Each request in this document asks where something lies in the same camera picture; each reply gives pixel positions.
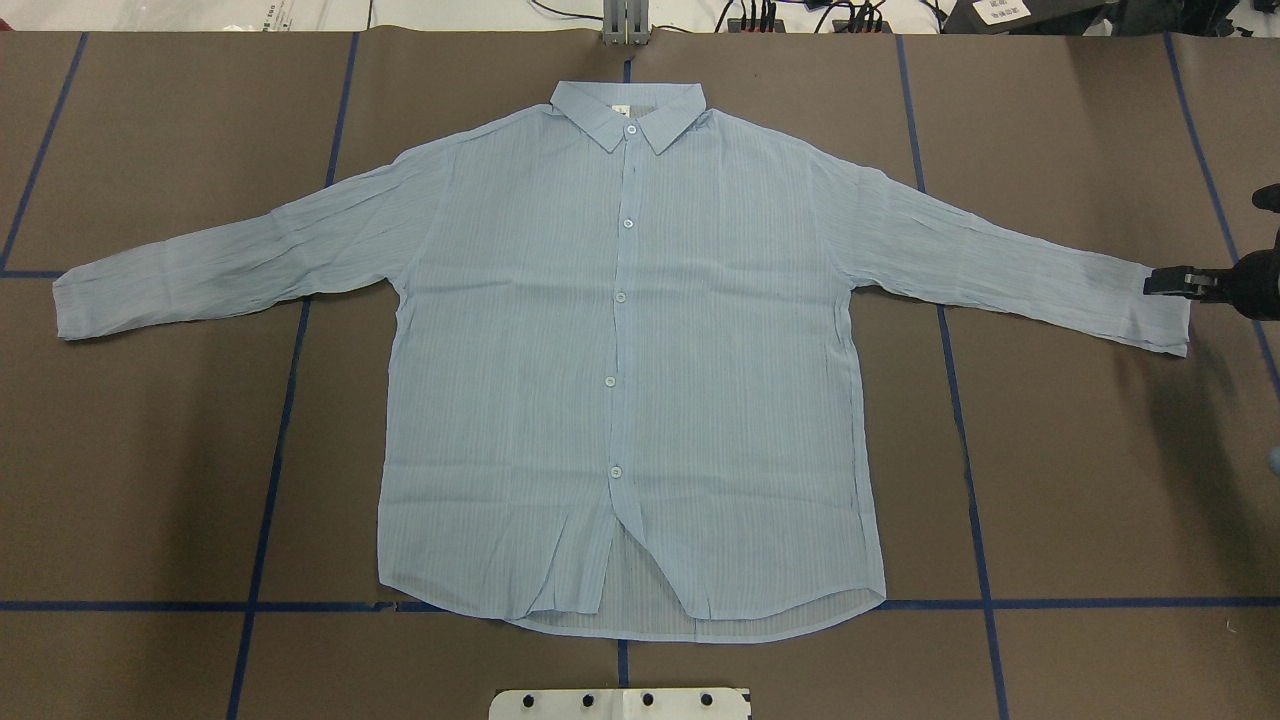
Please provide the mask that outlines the grey aluminium frame post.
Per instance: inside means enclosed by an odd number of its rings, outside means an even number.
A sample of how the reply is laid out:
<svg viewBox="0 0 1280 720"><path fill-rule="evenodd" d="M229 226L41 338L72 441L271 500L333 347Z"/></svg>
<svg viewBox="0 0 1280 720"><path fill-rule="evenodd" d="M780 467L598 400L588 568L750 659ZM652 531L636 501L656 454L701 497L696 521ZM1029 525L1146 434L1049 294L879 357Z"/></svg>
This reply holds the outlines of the grey aluminium frame post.
<svg viewBox="0 0 1280 720"><path fill-rule="evenodd" d="M648 45L652 37L648 0L605 0L602 3L602 40L611 46Z"/></svg>

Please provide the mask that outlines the light blue button-up shirt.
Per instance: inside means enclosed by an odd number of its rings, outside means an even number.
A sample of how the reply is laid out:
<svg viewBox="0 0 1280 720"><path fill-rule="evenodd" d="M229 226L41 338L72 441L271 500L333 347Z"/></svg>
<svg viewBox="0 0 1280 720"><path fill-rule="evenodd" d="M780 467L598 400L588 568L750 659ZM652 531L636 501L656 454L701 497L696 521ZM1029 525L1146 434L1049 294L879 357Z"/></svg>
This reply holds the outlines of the light blue button-up shirt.
<svg viewBox="0 0 1280 720"><path fill-rule="evenodd" d="M712 109L550 100L270 213L76 266L79 341L387 282L383 585L558 635L760 643L888 597L850 302L877 287L1183 357L1149 268Z"/></svg>

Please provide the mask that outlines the black labelled box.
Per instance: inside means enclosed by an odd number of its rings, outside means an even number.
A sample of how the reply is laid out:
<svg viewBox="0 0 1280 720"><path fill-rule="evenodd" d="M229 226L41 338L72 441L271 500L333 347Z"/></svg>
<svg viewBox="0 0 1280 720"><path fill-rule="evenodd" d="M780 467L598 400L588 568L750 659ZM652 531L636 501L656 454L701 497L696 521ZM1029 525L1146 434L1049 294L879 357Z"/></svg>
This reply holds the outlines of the black labelled box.
<svg viewBox="0 0 1280 720"><path fill-rule="evenodd" d="M1082 35L1112 1L956 1L942 35Z"/></svg>

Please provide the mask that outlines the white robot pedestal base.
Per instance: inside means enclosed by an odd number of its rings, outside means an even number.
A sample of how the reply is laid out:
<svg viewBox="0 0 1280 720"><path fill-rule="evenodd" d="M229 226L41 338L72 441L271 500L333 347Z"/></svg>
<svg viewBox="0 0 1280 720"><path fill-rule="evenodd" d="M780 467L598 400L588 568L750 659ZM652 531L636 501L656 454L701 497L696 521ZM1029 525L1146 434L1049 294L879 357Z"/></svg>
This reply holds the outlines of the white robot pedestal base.
<svg viewBox="0 0 1280 720"><path fill-rule="evenodd" d="M750 691L730 687L502 691L489 719L751 719Z"/></svg>

